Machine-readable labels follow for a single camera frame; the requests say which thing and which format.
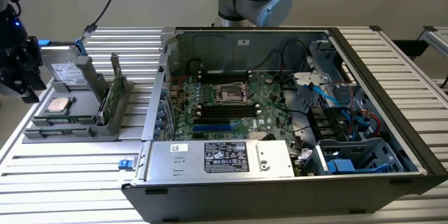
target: black cable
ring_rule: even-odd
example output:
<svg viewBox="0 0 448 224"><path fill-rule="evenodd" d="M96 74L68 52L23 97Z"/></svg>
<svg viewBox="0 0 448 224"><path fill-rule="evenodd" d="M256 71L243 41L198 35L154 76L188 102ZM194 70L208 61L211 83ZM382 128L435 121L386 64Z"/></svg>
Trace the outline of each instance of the black cable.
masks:
<svg viewBox="0 0 448 224"><path fill-rule="evenodd" d="M91 27L95 27L95 26L96 26L96 23L100 21L103 15L104 15L104 13L106 13L106 10L107 10L108 7L110 7L111 2L112 2L112 0L108 0L108 2L107 2L107 4L106 4L106 7L104 7L104 9L103 9L103 11L102 11L102 14L99 15L99 17L98 17L98 19L95 20L95 22L91 24Z"/></svg>
<svg viewBox="0 0 448 224"><path fill-rule="evenodd" d="M263 62L260 64L258 64L258 66L255 68L252 68L252 70L256 70L259 67L262 67L262 65L267 62L267 60L271 58L271 56L274 55L275 52L278 52L282 55L280 50L274 49L271 51L271 53L268 54L268 56L266 57L266 59L263 60Z"/></svg>
<svg viewBox="0 0 448 224"><path fill-rule="evenodd" d="M283 124L282 124L282 129L283 129L286 132L294 133L294 132L303 131L304 129L311 128L311 126L307 126L307 127L300 128L300 129L298 129L298 130L295 130L295 131L287 130L287 129L286 129L286 121L287 121L287 120L284 120L284 121L283 121Z"/></svg>
<svg viewBox="0 0 448 224"><path fill-rule="evenodd" d="M19 3L19 2L16 2L16 6L18 6L18 9L19 9L19 12L18 12L18 14L16 14L16 17L19 17L20 14L22 14L22 6L20 6L20 3Z"/></svg>
<svg viewBox="0 0 448 224"><path fill-rule="evenodd" d="M252 93L252 95L250 95L247 98L251 99L252 96L255 96L256 93L258 93L258 92L255 91L255 92Z"/></svg>
<svg viewBox="0 0 448 224"><path fill-rule="evenodd" d="M442 88L442 89L446 87L447 83L448 83L448 75L447 75L446 81L444 81L443 84L440 85L440 88Z"/></svg>
<svg viewBox="0 0 448 224"><path fill-rule="evenodd" d="M286 80L282 80L282 81L279 81L278 83L280 83L280 82L283 82L283 84L288 81L288 80L291 80L292 78L288 78L288 79L286 79ZM271 90L271 93L270 93L270 97L271 97L271 95L274 94L274 90L275 90L275 88L276 88L276 84L275 84L275 86L272 87L272 90ZM284 108L280 108L279 106L278 106L278 104L275 104L275 101L272 101L272 104L274 104L274 106L279 109L279 110L282 110L282 111L284 111L284 112L298 112L298 113L300 113L300 114L303 114L303 115L307 115L307 113L304 113L304 112L302 112L302 111L299 111L299 110L290 110L290 109L284 109Z"/></svg>
<svg viewBox="0 0 448 224"><path fill-rule="evenodd" d="M190 74L190 65L192 62L198 61L199 64L203 64L203 61L200 58L194 58L194 59L190 59L188 62L187 62L187 67L186 67L186 74Z"/></svg>
<svg viewBox="0 0 448 224"><path fill-rule="evenodd" d="M287 41L286 45L283 46L283 50L282 50L282 61L280 61L280 64L282 64L282 69L286 68L286 50L287 50L287 46L290 43L292 42L299 42L303 46L303 60L306 60L306 57L307 57L307 46L306 46L306 43L300 40L300 39L291 39Z"/></svg>

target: cable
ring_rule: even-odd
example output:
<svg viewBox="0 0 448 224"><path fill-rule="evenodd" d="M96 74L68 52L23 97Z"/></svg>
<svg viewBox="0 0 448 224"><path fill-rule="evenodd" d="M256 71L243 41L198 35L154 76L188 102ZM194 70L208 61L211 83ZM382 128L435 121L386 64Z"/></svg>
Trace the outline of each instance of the cable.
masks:
<svg viewBox="0 0 448 224"><path fill-rule="evenodd" d="M446 87L447 83L448 83L448 75L447 75L446 81L444 81L443 84L440 85L440 88L442 88L442 89Z"/></svg>
<svg viewBox="0 0 448 224"><path fill-rule="evenodd" d="M288 79L286 79L286 80L280 80L278 83L280 83L280 82L283 82L283 83L286 83L288 80L291 80L292 78L288 78ZM272 90L271 90L271 93L270 93L270 97L271 97L271 95L274 94L274 90L275 90L275 88L276 88L276 84L275 84L275 86L272 87ZM275 104L275 101L272 101L272 104L274 104L274 106L279 109L279 110L282 110L282 111L284 111L284 112L298 112L298 113L300 113L300 114L303 114L303 115L307 115L307 113L304 113L304 112L302 112L302 111L299 111L299 110L290 110L290 109L284 109L284 108L280 108L279 106L278 106L278 104Z"/></svg>
<svg viewBox="0 0 448 224"><path fill-rule="evenodd" d="M362 113L364 115L367 115L367 110L362 110ZM374 115L374 113L371 112L371 117L375 119L376 121L376 129L375 129L375 132L374 132L374 136L378 137L379 136L379 133L380 133L380 129L382 129L382 120L379 119L379 117L376 115Z"/></svg>
<svg viewBox="0 0 448 224"><path fill-rule="evenodd" d="M188 62L187 62L187 67L186 67L186 74L190 74L190 65L192 62L198 61L199 64L203 64L203 61L200 58L194 58L194 59L190 59Z"/></svg>
<svg viewBox="0 0 448 224"><path fill-rule="evenodd" d="M282 59L280 59L280 72L286 69L286 50L287 50L287 46L291 42L299 42L303 46L303 60L306 60L307 57L307 46L306 43L300 40L300 39L291 39L287 41L286 45L283 46L283 50L282 50Z"/></svg>
<svg viewBox="0 0 448 224"><path fill-rule="evenodd" d="M183 82L187 78L188 78L188 75L184 75L184 76L180 76L179 78L171 79L166 82L174 82L174 81Z"/></svg>
<svg viewBox="0 0 448 224"><path fill-rule="evenodd" d="M340 107L340 109L346 110L346 112L348 111L350 116L347 116L347 119L351 126L348 133L352 134L352 141L355 141L356 138L355 112L348 107Z"/></svg>
<svg viewBox="0 0 448 224"><path fill-rule="evenodd" d="M106 4L106 7L104 7L104 9L103 9L103 11L102 11L102 14L100 14L99 17L96 18L95 22L91 24L91 27L96 26L96 23L100 21L103 15L104 15L104 13L106 13L106 10L107 10L108 7L110 7L111 2L112 2L112 0L108 0L108 2L107 2L107 4Z"/></svg>
<svg viewBox="0 0 448 224"><path fill-rule="evenodd" d="M284 120L283 123L282 123L282 129L283 129L286 132L290 132L290 133L294 133L294 132L298 132L298 131L303 131L304 129L311 128L311 126L307 126L307 127L300 128L300 129L298 129L298 130L295 130L295 131L291 131L291 130L287 130L287 129L286 129L286 122L287 122L287 120Z"/></svg>
<svg viewBox="0 0 448 224"><path fill-rule="evenodd" d="M271 58L271 56L274 55L275 52L278 52L282 55L280 50L274 49L271 51L271 53L268 54L268 56L266 57L266 59L263 60L263 62L260 64L258 64L258 66L255 68L252 68L252 70L256 70L259 67L262 67L262 65L267 62L267 60Z"/></svg>
<svg viewBox="0 0 448 224"><path fill-rule="evenodd" d="M256 93L258 93L258 92L255 91L255 92L252 93L252 95L250 95L247 98L251 99L252 96L255 96Z"/></svg>
<svg viewBox="0 0 448 224"><path fill-rule="evenodd" d="M16 17L19 17L20 14L22 14L22 6L20 6L20 3L19 3L19 2L16 2L16 6L18 6L18 9L19 9L19 12L18 12L18 14L16 14Z"/></svg>

